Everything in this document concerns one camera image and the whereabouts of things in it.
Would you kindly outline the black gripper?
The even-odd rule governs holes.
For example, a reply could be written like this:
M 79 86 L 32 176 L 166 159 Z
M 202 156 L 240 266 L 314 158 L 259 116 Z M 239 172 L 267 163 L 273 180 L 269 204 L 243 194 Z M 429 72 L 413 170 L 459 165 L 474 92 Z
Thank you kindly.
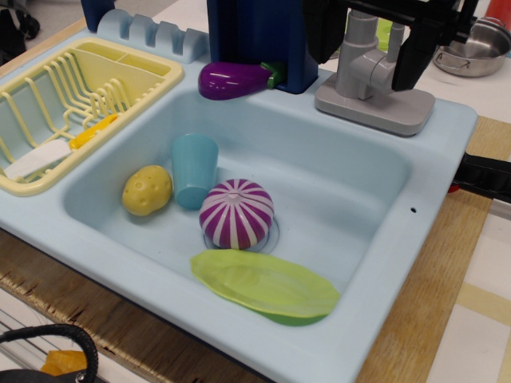
M 348 8 L 409 26 L 408 38 L 398 51 L 392 89 L 411 90 L 439 46 L 466 42 L 477 20 L 477 5 L 478 0 L 304 0 L 307 48 L 318 64 L 326 63 L 343 42 Z

